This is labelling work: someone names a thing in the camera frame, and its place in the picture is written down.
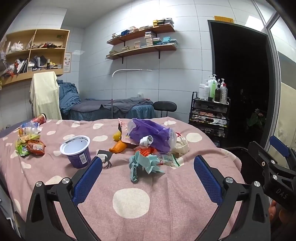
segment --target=purple bucket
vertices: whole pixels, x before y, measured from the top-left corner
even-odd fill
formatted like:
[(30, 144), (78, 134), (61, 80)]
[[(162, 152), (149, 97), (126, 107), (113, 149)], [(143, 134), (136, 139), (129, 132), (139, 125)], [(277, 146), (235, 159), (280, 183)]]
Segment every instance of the purple bucket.
[(74, 136), (64, 142), (59, 150), (68, 157), (73, 167), (83, 168), (91, 162), (90, 142), (91, 140), (87, 136)]

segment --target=white lamp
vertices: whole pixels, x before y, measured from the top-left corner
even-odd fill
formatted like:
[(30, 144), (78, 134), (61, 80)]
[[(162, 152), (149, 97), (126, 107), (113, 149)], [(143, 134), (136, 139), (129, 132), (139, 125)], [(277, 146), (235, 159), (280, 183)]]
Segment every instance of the white lamp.
[(111, 118), (112, 119), (113, 119), (113, 76), (115, 73), (119, 71), (149, 71), (150, 72), (152, 70), (151, 69), (119, 69), (112, 74), (112, 80), (111, 80)]

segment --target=black stool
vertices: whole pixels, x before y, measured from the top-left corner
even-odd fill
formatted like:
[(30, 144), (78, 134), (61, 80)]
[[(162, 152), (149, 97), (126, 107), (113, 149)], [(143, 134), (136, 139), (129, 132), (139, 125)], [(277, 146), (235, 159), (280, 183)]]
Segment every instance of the black stool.
[(163, 116), (163, 111), (167, 112), (168, 116), (168, 111), (169, 112), (175, 112), (177, 109), (177, 105), (174, 102), (170, 102), (170, 101), (157, 101), (154, 102), (153, 107), (155, 110), (159, 110), (161, 111), (160, 113), (160, 117)]

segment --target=pink polka dot bedsheet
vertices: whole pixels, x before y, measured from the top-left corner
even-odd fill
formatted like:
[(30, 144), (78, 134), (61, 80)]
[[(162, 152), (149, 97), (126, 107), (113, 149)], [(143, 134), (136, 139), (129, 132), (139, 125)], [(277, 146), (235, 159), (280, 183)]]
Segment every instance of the pink polka dot bedsheet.
[[(112, 167), (102, 170), (85, 202), (78, 205), (103, 241), (194, 240), (217, 208), (194, 171), (193, 161), (197, 155), (202, 155), (223, 176), (244, 183), (240, 160), (217, 148), (199, 129), (170, 117), (152, 120), (186, 137), (189, 152), (178, 159), (180, 167), (162, 166), (164, 173), (142, 173), (138, 183), (130, 181), (128, 168), (134, 151), (125, 149), (112, 156)], [(77, 171), (59, 151), (60, 145), (74, 135), (86, 135), (91, 139), (89, 149), (93, 158), (98, 150), (109, 150), (116, 143), (112, 135), (118, 130), (118, 120), (49, 120), (41, 127), (41, 140), (46, 145), (44, 156), (19, 157), (15, 151), (17, 132), (0, 139), (1, 172), (15, 209), (24, 220), (37, 181), (59, 183)], [(222, 237), (229, 234), (239, 205), (236, 204)], [(65, 231), (74, 237), (61, 207), (59, 204), (56, 207)]]

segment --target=red can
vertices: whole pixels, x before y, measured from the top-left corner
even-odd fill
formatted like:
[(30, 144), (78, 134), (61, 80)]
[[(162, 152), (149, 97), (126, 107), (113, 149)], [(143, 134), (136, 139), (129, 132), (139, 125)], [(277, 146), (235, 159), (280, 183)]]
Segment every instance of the red can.
[(46, 122), (46, 115), (44, 113), (41, 113), (39, 116), (34, 118), (32, 120), (33, 122), (38, 122), (40, 125)]

